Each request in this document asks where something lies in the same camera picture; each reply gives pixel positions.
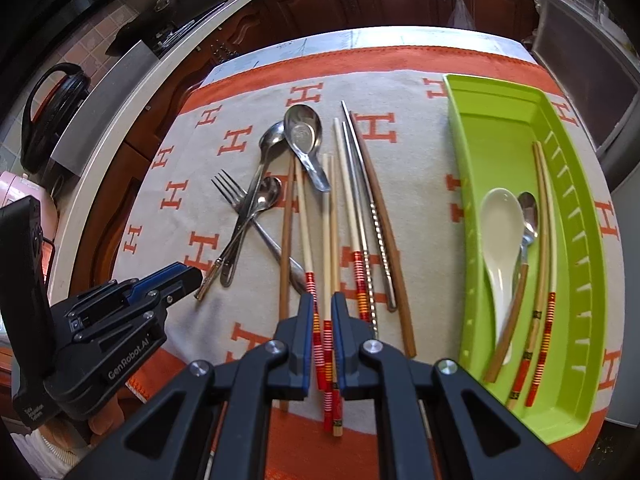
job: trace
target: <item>white ceramic spoon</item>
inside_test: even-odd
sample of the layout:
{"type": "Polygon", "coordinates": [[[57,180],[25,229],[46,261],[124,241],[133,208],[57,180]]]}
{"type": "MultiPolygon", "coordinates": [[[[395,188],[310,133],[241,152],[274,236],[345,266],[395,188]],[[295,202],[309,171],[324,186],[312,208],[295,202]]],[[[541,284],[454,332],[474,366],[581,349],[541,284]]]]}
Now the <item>white ceramic spoon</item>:
{"type": "MultiPolygon", "coordinates": [[[[492,189],[482,200],[480,237],[482,257],[494,296],[495,342],[498,344],[509,315],[524,216],[515,195],[501,187],[492,189]]],[[[511,359],[511,344],[503,364],[511,359]]]]}

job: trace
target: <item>metal fork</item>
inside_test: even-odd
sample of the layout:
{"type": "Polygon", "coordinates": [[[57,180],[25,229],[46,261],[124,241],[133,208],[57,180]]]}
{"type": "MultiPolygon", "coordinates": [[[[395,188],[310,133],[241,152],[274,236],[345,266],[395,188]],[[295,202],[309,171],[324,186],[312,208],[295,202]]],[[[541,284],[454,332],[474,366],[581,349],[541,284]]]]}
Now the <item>metal fork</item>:
{"type": "MultiPolygon", "coordinates": [[[[242,200],[244,200],[244,197],[246,196],[246,191],[225,170],[222,170],[221,173],[215,176],[215,180],[211,179],[211,181],[237,213],[242,205],[242,200]]],[[[264,240],[264,243],[267,244],[267,247],[271,251],[271,254],[273,254],[273,257],[279,263],[280,258],[282,257],[282,250],[280,249],[280,246],[269,236],[267,231],[265,231],[255,219],[252,220],[251,223],[258,231],[262,240],[264,240]]],[[[306,292],[305,271],[293,258],[290,258],[289,261],[291,264],[289,281],[291,282],[291,285],[293,285],[293,288],[302,295],[306,292]]]]}

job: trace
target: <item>cutlery tray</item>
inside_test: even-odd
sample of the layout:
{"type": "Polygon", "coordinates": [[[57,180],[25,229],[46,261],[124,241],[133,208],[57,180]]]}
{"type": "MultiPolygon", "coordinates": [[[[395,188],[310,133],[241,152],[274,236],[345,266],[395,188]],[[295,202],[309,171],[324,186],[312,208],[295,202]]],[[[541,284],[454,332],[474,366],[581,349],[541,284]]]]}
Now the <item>cutlery tray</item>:
{"type": "MultiPolygon", "coordinates": [[[[545,153],[558,231],[556,310],[535,403],[531,408],[524,405],[540,351],[544,314],[514,413],[550,444],[585,427],[602,366],[606,271],[591,192],[571,139],[542,91],[482,77],[447,75],[445,80],[465,217],[466,299],[459,361],[478,380],[495,344],[492,293],[481,253],[480,205],[489,190],[505,187],[515,196],[531,192],[540,212],[533,141],[539,140],[545,153]]],[[[538,250],[535,241],[529,248],[529,276],[511,360],[502,367],[494,384],[484,384],[503,403],[529,331],[538,281],[538,250]]]]}

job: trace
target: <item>bolt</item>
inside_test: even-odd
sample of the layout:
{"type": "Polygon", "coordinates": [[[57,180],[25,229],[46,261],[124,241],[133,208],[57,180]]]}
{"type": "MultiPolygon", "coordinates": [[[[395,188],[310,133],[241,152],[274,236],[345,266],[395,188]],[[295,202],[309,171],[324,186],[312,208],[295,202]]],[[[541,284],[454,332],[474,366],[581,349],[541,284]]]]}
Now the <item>bolt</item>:
{"type": "Polygon", "coordinates": [[[438,370],[445,375],[453,375],[458,371],[458,365],[451,359],[443,359],[438,362],[438,370]]]}
{"type": "Polygon", "coordinates": [[[362,344],[365,352],[370,354],[377,354],[382,350],[384,345],[377,339],[369,339],[362,344]]]}
{"type": "Polygon", "coordinates": [[[277,339],[272,339],[271,341],[267,341],[264,345],[267,349],[267,352],[273,355],[278,355],[284,352],[284,343],[282,341],[278,341],[277,339]]]}
{"type": "Polygon", "coordinates": [[[189,365],[189,371],[196,377],[202,377],[207,375],[210,370],[209,363],[206,361],[194,361],[189,365]]]}

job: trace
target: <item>spoon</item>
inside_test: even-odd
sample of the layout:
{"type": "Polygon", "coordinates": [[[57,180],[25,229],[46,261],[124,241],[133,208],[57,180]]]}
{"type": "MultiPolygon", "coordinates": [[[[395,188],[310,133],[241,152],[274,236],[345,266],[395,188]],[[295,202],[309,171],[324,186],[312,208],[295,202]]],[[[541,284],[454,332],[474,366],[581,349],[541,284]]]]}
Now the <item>spoon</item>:
{"type": "Polygon", "coordinates": [[[229,249],[230,253],[228,254],[228,258],[226,258],[223,266],[222,266],[222,275],[220,276],[220,283],[223,286],[231,285],[231,282],[234,278],[234,273],[236,272],[236,267],[238,266],[238,258],[240,257],[240,249],[242,248],[242,242],[244,241],[244,231],[241,229],[242,224],[247,220],[249,212],[252,210],[256,200],[256,194],[258,189],[258,184],[264,178],[264,174],[267,171],[267,167],[269,163],[280,155],[280,150],[283,146],[284,138],[284,123],[279,121],[273,124],[260,138],[258,142],[258,146],[260,147],[260,163],[258,164],[258,168],[255,170],[254,178],[249,184],[249,189],[246,192],[246,197],[240,206],[238,211],[238,220],[236,221],[236,226],[234,227],[233,237],[236,234],[241,233],[239,237],[234,241],[232,247],[229,249]]]}
{"type": "MultiPolygon", "coordinates": [[[[497,187],[482,200],[480,232],[484,266],[494,297],[495,344],[502,335],[509,306],[513,271],[520,252],[524,215],[520,203],[507,189],[497,187]]],[[[511,358],[507,352],[505,361],[511,358]]]]}
{"type": "Polygon", "coordinates": [[[228,258],[231,249],[234,246],[234,243],[240,239],[241,235],[244,234],[247,226],[255,217],[257,217],[261,212],[267,211],[267,209],[272,208],[276,202],[280,199],[280,194],[282,192],[282,183],[279,178],[274,176],[268,176],[264,180],[260,181],[260,187],[256,193],[255,205],[251,209],[249,216],[240,224],[240,229],[231,237],[229,243],[220,253],[220,256],[217,257],[216,261],[207,271],[204,280],[198,290],[196,290],[195,297],[198,301],[201,301],[204,298],[204,295],[209,290],[211,283],[216,279],[218,273],[220,272],[220,268],[224,264],[225,260],[228,258]]]}
{"type": "Polygon", "coordinates": [[[320,117],[312,107],[293,105],[284,114],[284,135],[318,191],[331,191],[316,152],[322,141],[320,117]]]}
{"type": "Polygon", "coordinates": [[[496,345],[495,352],[484,374],[484,380],[488,383],[495,383],[500,372],[500,367],[509,362],[511,357],[511,339],[515,332],[520,316],[520,307],[522,306],[522,298],[527,284],[527,275],[529,273],[529,261],[527,253],[529,246],[538,237],[538,206],[535,197],[528,191],[521,193],[518,197],[520,208],[524,216],[524,232],[520,243],[520,272],[514,286],[515,293],[511,301],[511,307],[507,321],[496,345]]]}

